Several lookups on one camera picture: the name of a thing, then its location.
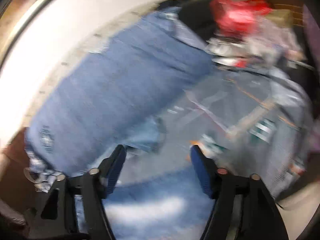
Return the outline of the light blue denim jeans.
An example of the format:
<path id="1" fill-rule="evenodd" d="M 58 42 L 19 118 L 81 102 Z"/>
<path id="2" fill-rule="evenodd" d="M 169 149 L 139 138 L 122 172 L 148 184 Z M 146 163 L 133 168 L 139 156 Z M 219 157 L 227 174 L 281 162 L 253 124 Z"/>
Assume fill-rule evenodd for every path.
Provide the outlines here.
<path id="1" fill-rule="evenodd" d="M 116 239 L 200 239 L 215 202 L 188 166 L 116 187 L 102 204 Z"/>

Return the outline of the red plastic bag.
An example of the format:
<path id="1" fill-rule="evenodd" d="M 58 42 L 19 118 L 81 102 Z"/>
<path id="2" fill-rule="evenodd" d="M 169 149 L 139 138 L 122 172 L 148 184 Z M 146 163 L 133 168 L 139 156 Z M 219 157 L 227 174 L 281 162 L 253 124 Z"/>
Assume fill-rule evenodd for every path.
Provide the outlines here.
<path id="1" fill-rule="evenodd" d="M 272 11 L 266 0 L 212 0 L 209 7 L 219 33 L 237 38 L 253 33 L 258 18 Z"/>

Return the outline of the grey patterned bed sheet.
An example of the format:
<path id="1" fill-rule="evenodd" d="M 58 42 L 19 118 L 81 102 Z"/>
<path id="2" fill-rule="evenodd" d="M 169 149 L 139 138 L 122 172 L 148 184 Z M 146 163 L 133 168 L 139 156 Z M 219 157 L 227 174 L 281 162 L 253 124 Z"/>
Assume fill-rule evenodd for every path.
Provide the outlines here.
<path id="1" fill-rule="evenodd" d="M 305 90 L 282 70 L 221 70 L 161 110 L 156 153 L 133 152 L 120 175 L 138 183 L 188 165 L 197 144 L 217 166 L 256 173 L 276 197 L 304 170 L 313 118 Z"/>

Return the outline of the blue plaid pillow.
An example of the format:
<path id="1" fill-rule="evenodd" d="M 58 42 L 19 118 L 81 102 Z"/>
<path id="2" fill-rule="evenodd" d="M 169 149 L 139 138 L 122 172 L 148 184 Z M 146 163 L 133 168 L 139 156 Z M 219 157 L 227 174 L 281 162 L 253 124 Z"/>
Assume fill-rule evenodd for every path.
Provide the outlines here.
<path id="1" fill-rule="evenodd" d="M 179 20 L 180 11 L 143 16 L 60 81 L 25 132 L 31 172 L 77 175 L 118 144 L 157 149 L 157 114 L 212 69 L 204 43 Z"/>

